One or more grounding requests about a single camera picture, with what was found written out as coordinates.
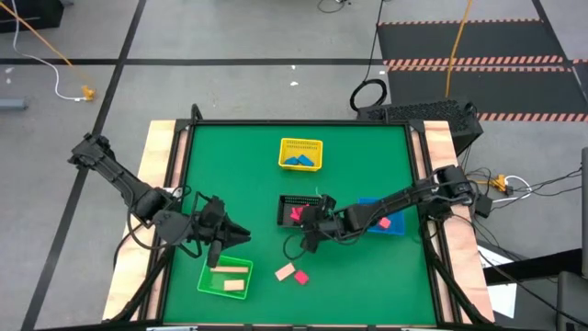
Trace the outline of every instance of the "green table surface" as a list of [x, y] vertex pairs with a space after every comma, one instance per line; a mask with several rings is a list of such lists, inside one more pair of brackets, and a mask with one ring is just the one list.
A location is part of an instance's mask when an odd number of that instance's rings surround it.
[[[322, 140], [322, 169], [279, 167], [281, 138]], [[280, 282], [274, 274], [288, 264], [282, 245], [297, 231], [277, 227], [279, 195], [311, 196], [318, 190], [343, 207], [411, 185], [403, 127], [214, 125], [197, 127], [194, 139], [187, 184], [193, 192], [221, 197], [232, 220], [251, 231], [251, 242], [223, 254], [253, 261], [253, 276], [245, 300], [199, 292], [205, 257], [195, 260], [176, 250], [166, 323], [435, 323], [415, 208], [404, 211], [405, 236], [366, 234], [352, 246], [322, 242], [316, 254], [294, 261], [310, 277], [304, 286], [293, 276]], [[185, 199], [183, 212], [190, 212], [193, 198]], [[288, 245], [291, 255], [299, 243]]]

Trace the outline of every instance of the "white cable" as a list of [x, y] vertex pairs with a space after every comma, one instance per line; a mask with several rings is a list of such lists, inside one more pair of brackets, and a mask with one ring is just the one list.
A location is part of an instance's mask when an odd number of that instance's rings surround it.
[[494, 200], [492, 203], [495, 203], [495, 202], [507, 202], [507, 201], [512, 201], [512, 200], [522, 200], [522, 199], [526, 199], [526, 198], [528, 198], [528, 197], [531, 195], [531, 192], [533, 192], [533, 189], [531, 188], [531, 186], [529, 185], [529, 183], [527, 183], [527, 182], [526, 182], [526, 180], [522, 179], [522, 178], [521, 178], [521, 177], [519, 177], [519, 176], [514, 176], [514, 175], [511, 175], [511, 176], [507, 176], [507, 177], [505, 177], [505, 178], [504, 178], [504, 184], [505, 184], [505, 185], [508, 185], [508, 178], [514, 178], [514, 179], [518, 179], [518, 180], [520, 180], [521, 182], [523, 182], [523, 184], [525, 184], [525, 185], [526, 185], [526, 191], [527, 191], [528, 193], [526, 193], [526, 194], [525, 194], [523, 197], [512, 197], [512, 198], [498, 199], [498, 200]]
[[[16, 3], [15, 0], [12, 0], [12, 10], [18, 16], [17, 3]], [[77, 102], [82, 101], [82, 100], [86, 100], [85, 97], [64, 97], [64, 96], [62, 96], [59, 93], [59, 91], [58, 91], [58, 87], [59, 87], [59, 71], [57, 70], [57, 68], [55, 67], [55, 65], [53, 65], [51, 63], [48, 63], [47, 61], [42, 60], [42, 59], [40, 59], [40, 58], [38, 58], [36, 56], [22, 53], [22, 52], [20, 52], [18, 50], [18, 48], [17, 48], [17, 41], [18, 41], [18, 32], [20, 32], [20, 21], [17, 18], [15, 18], [15, 21], [17, 22], [17, 28], [15, 29], [15, 37], [12, 39], [12, 48], [15, 50], [15, 52], [17, 54], [21, 55], [21, 56], [28, 57], [29, 59], [37, 60], [40, 63], [47, 64], [49, 67], [53, 68], [53, 71], [55, 72], [55, 78], [56, 78], [56, 80], [55, 80], [55, 94], [57, 95], [57, 97], [60, 97], [60, 98], [62, 98], [64, 100], [77, 101]]]

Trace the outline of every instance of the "gray floor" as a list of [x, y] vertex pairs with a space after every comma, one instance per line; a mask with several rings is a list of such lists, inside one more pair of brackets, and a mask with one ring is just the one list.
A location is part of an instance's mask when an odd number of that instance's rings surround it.
[[[131, 58], [367, 58], [378, 2], [352, 1], [342, 12], [323, 15], [314, 0], [148, 0], [131, 47]], [[544, 0], [571, 58], [588, 58], [583, 0]], [[60, 29], [43, 30], [73, 58], [117, 58], [137, 0], [76, 0], [66, 8]], [[466, 0], [392, 0], [384, 21], [460, 19]], [[481, 18], [537, 17], [530, 0], [476, 1], [470, 14]], [[0, 35], [0, 57], [16, 57], [10, 34]], [[28, 32], [22, 51], [54, 57]], [[82, 68], [104, 94], [112, 67]], [[78, 95], [80, 82], [60, 68], [61, 91]], [[127, 66], [120, 79], [104, 134], [119, 160], [137, 171], [147, 126], [154, 119], [188, 116], [197, 102], [207, 118], [352, 119], [351, 91], [363, 66]], [[378, 76], [375, 67], [371, 76]], [[26, 112], [0, 113], [0, 326], [20, 328], [51, 240], [74, 182], [65, 163], [70, 149], [92, 129], [101, 99], [62, 101], [52, 93], [45, 66], [0, 66], [0, 97], [27, 97]], [[360, 96], [373, 99], [377, 92]], [[579, 165], [588, 145], [582, 123], [484, 123], [468, 169], [487, 166], [497, 173], [537, 182]], [[577, 184], [577, 180], [561, 185]], [[535, 257], [579, 244], [578, 192], [555, 198], [532, 197], [483, 221], [501, 244]], [[124, 225], [118, 193], [91, 174], [37, 327], [79, 325], [100, 320], [111, 276], [112, 253]]]

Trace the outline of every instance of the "white paper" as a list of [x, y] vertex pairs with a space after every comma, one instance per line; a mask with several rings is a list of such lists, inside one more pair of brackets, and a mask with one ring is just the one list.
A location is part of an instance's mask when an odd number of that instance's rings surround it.
[[[504, 263], [513, 262], [513, 260], [498, 255], [482, 246], [478, 246], [478, 251], [484, 257], [488, 258], [494, 266], [500, 266]], [[480, 257], [481, 264], [484, 268], [492, 267], [483, 257]], [[515, 303], [516, 303], [516, 284], [493, 285], [488, 287], [490, 294], [490, 303], [492, 309], [500, 314], [510, 318], [515, 317]]]

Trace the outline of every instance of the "wooden frame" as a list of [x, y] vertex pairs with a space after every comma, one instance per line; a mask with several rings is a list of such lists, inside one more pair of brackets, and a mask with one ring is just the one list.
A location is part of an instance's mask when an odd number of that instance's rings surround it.
[[[162, 187], [164, 185], [165, 173], [167, 170], [172, 140], [174, 138], [175, 120], [154, 120], [151, 122], [143, 157], [139, 169], [138, 178], [152, 186]], [[424, 123], [425, 137], [429, 149], [429, 158], [431, 166], [436, 169], [441, 166], [457, 165], [453, 142], [448, 124], [444, 121], [426, 121]], [[186, 146], [187, 133], [180, 134], [178, 142], [178, 151], [176, 153], [174, 172], [172, 175], [172, 187], [179, 185], [181, 174], [181, 165], [183, 163], [184, 148]], [[423, 155], [421, 153], [419, 136], [413, 133], [413, 149], [415, 152], [416, 164], [418, 167], [419, 177], [425, 177], [425, 168]], [[463, 206], [453, 207], [453, 212], [469, 219], [468, 208]], [[445, 222], [445, 232], [447, 245], [451, 259], [454, 278], [461, 289], [468, 295], [472, 303], [478, 310], [489, 320], [493, 321], [493, 312], [490, 304], [490, 297], [484, 279], [480, 254], [473, 228], [466, 224], [464, 220], [458, 217], [451, 218]], [[137, 235], [145, 242], [153, 240], [153, 228], [141, 228]], [[434, 246], [437, 249], [438, 241], [434, 239]], [[110, 291], [107, 297], [107, 304], [103, 314], [104, 319], [108, 319], [117, 314], [127, 303], [129, 298], [137, 290], [145, 277], [149, 263], [150, 251], [141, 249], [133, 241], [129, 240], [120, 249], [119, 262], [115, 268]], [[150, 306], [147, 310], [147, 318], [156, 317], [158, 297], [161, 290], [161, 275], [154, 283]], [[439, 294], [445, 322], [454, 322], [452, 317], [451, 306], [447, 286], [437, 275]], [[468, 317], [462, 312], [464, 323], [469, 321]]]

